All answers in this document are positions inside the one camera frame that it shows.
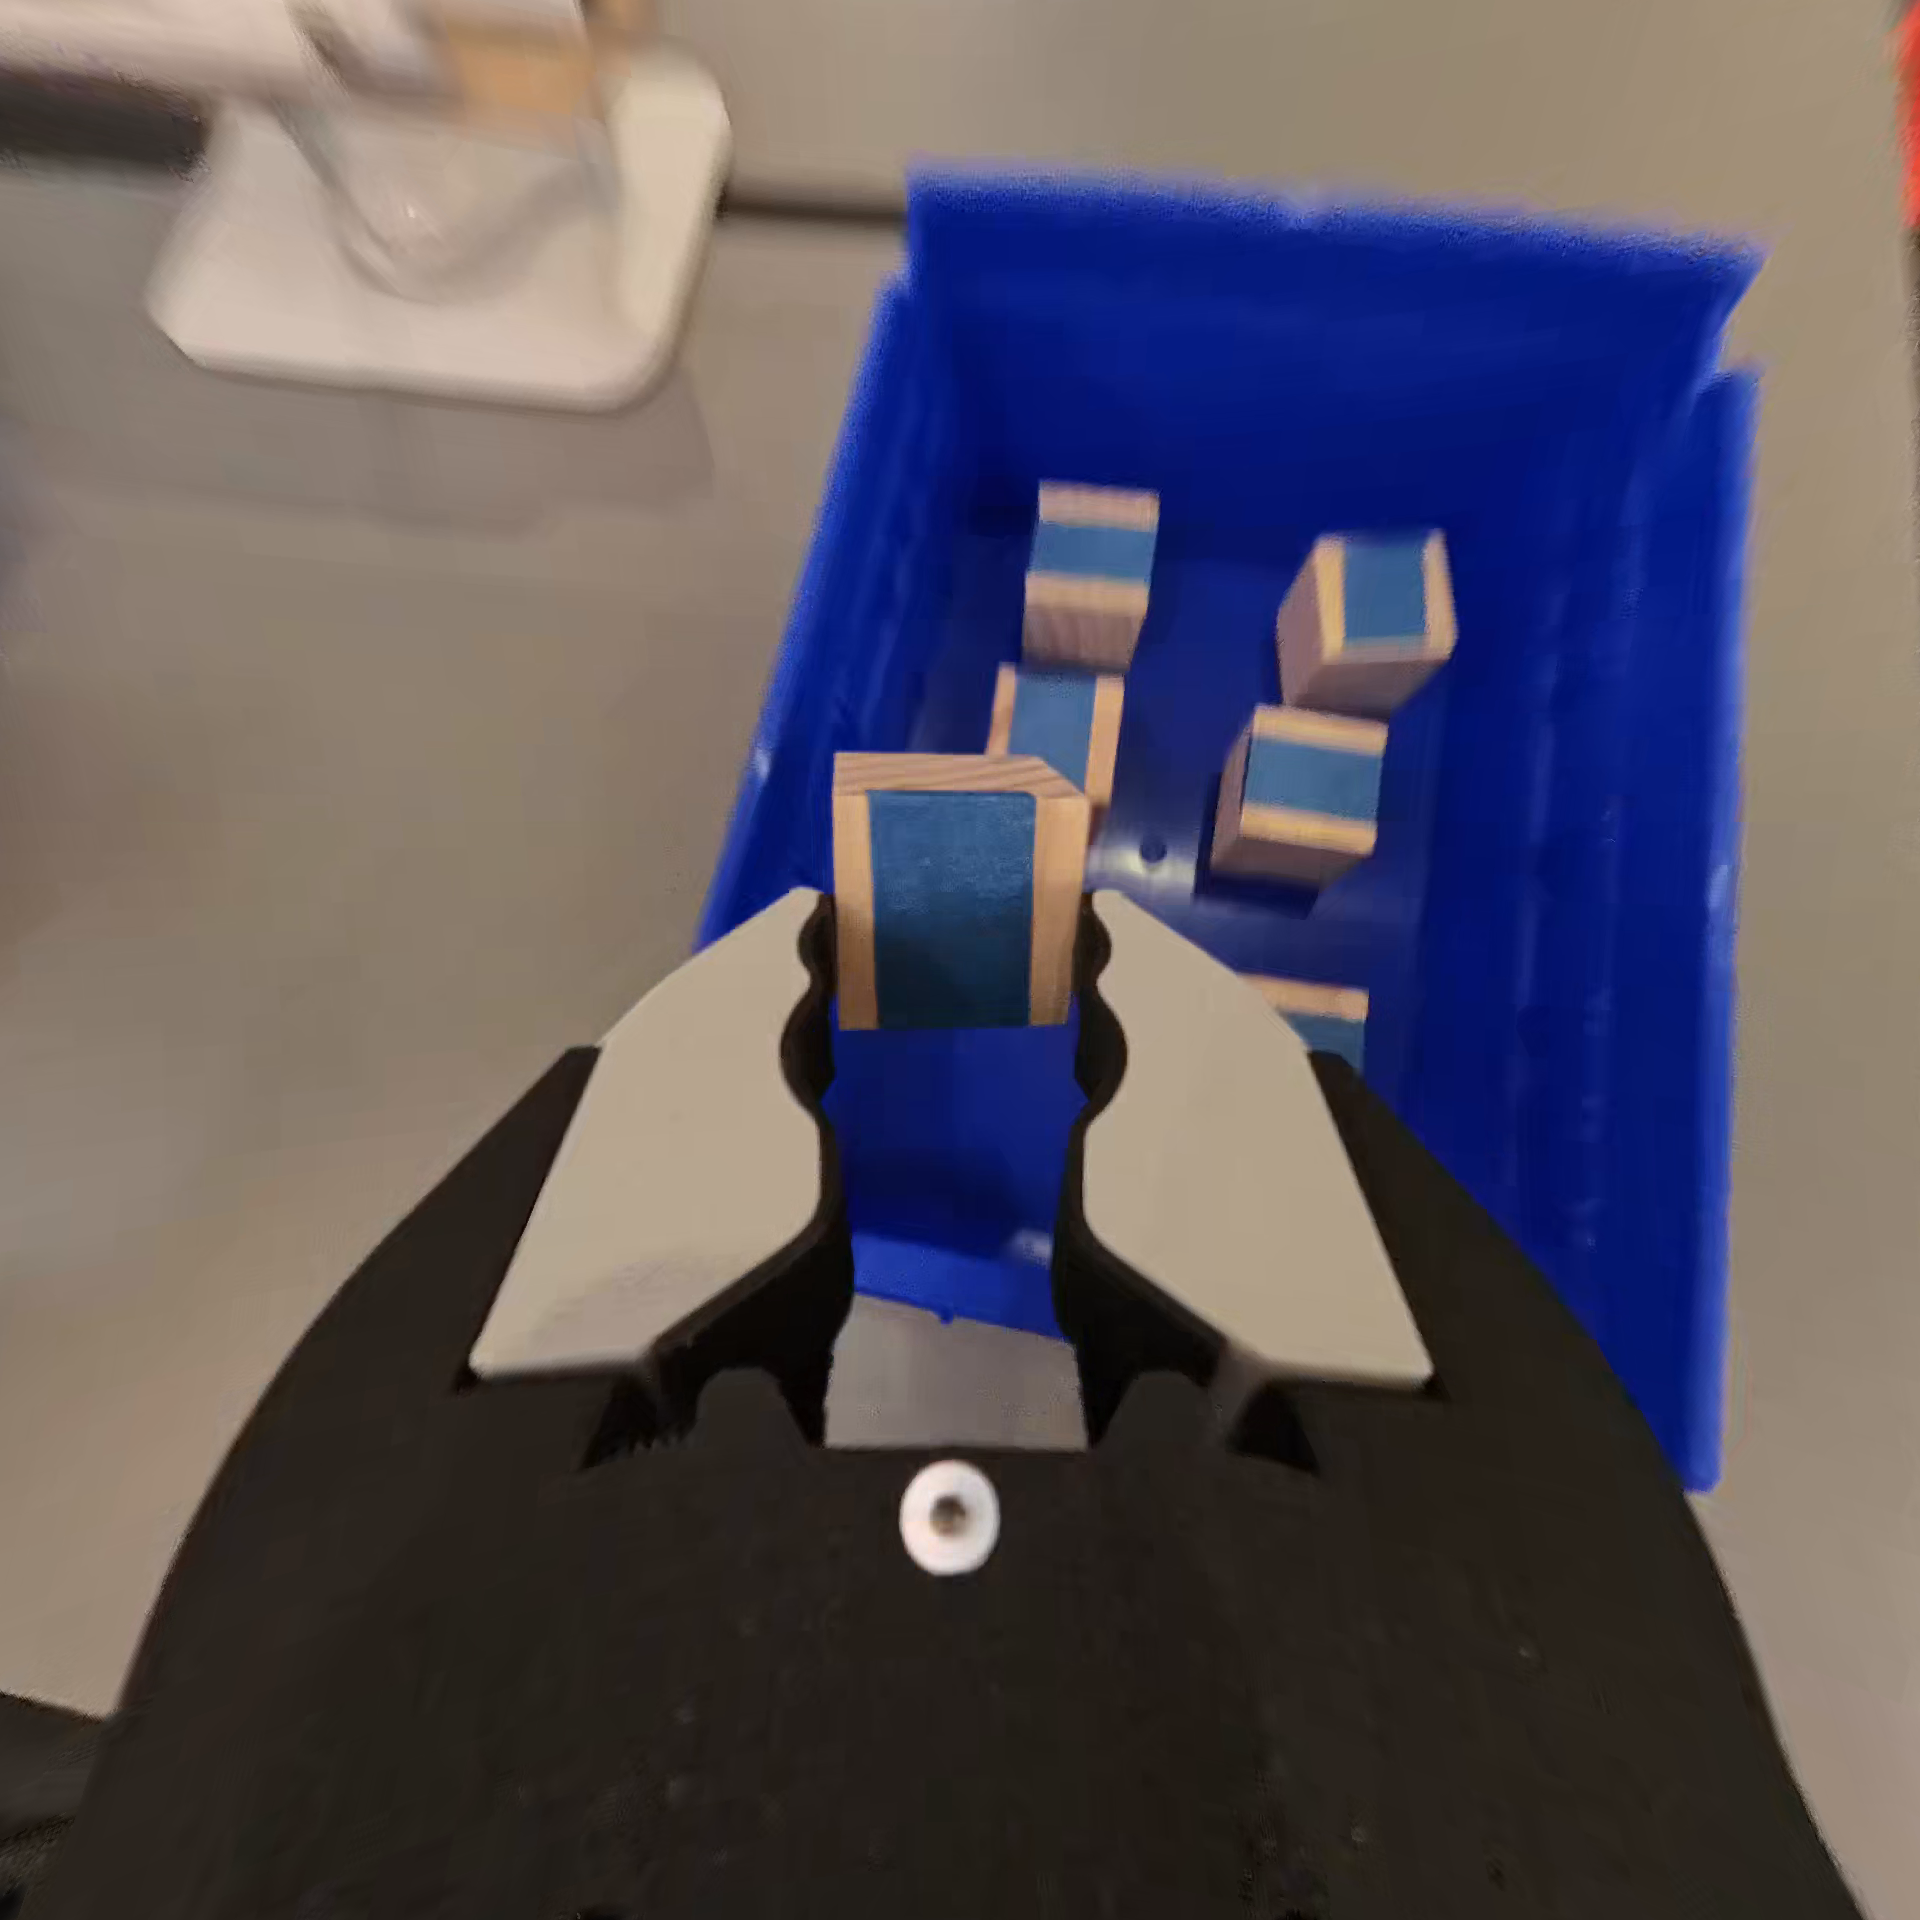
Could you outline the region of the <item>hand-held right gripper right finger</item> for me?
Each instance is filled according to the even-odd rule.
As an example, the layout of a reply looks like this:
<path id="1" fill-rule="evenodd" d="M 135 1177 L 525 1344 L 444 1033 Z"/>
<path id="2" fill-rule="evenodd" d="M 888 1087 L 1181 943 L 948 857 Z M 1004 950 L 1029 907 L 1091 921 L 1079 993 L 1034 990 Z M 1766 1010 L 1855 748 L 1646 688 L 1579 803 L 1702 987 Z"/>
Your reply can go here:
<path id="1" fill-rule="evenodd" d="M 1083 900 L 1059 1323 L 1091 1444 L 1176 1376 L 1235 1433 L 1277 1387 L 1420 1398 L 1432 1358 L 1322 1088 L 1242 979 L 1133 898 Z"/>

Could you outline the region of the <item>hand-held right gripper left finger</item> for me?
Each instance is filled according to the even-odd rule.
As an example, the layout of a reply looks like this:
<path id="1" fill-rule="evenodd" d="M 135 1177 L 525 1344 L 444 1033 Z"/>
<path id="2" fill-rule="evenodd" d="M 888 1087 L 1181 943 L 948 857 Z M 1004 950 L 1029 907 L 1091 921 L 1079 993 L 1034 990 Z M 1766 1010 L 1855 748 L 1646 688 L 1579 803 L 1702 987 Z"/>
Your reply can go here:
<path id="1" fill-rule="evenodd" d="M 632 1376 L 675 1433 L 712 1376 L 759 1369 L 822 1443 L 853 1305 L 830 1002 L 831 906 L 798 888 L 611 1027 L 470 1344 L 478 1378 Z"/>

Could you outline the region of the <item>wooden cube with blue stripe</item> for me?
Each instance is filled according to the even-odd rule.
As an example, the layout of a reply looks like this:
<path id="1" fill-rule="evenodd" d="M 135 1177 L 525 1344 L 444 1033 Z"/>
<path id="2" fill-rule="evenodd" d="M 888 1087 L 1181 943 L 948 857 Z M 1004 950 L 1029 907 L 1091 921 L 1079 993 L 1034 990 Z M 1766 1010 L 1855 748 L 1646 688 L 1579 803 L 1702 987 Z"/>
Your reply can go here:
<path id="1" fill-rule="evenodd" d="M 1064 1025 L 1091 824 L 1087 793 L 1039 758 L 839 752 L 839 1027 Z"/>

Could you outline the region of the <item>blue plastic bin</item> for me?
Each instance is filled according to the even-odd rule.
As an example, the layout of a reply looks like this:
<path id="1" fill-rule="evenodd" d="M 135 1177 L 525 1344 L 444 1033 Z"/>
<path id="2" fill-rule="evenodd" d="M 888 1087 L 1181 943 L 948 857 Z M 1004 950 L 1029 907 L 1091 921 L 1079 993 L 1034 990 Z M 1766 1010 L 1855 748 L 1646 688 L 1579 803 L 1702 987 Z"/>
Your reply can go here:
<path id="1" fill-rule="evenodd" d="M 923 171 L 698 947 L 831 883 L 839 752 L 978 752 L 1042 482 L 1151 489 L 1087 884 L 1235 972 L 1370 994 L 1370 1087 L 1720 1475 L 1755 249 L 1511 209 Z M 1439 534 L 1455 651 L 1380 849 L 1215 880 L 1231 744 L 1315 537 Z"/>

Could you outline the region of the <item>group of wooden cubes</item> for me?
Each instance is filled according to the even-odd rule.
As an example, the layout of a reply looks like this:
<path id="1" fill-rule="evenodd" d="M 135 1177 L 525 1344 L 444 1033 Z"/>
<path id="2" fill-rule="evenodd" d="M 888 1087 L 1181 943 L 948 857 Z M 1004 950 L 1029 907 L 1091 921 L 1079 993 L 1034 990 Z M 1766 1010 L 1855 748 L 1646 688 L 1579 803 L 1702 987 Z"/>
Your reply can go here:
<path id="1" fill-rule="evenodd" d="M 1093 889 L 1208 947 L 1309 1050 L 1394 1078 L 1422 708 L 1459 643 L 1448 537 L 1309 536 L 1282 572 L 1270 668 L 1245 636 L 1202 636 L 1198 604 L 1191 656 L 1136 668 L 1170 584 L 1159 494 L 1045 482 L 986 748 L 1087 799 Z"/>

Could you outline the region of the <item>white stand with wooden board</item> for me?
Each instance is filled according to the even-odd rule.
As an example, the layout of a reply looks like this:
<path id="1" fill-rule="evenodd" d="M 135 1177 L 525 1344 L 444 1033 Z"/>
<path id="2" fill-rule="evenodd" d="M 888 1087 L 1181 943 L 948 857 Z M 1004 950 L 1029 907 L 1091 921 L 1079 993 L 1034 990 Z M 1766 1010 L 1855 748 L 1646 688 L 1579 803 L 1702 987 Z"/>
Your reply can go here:
<path id="1" fill-rule="evenodd" d="M 606 414 L 672 368 L 731 162 L 646 3 L 288 6 L 311 64 L 215 119 L 147 312 L 196 368 Z"/>

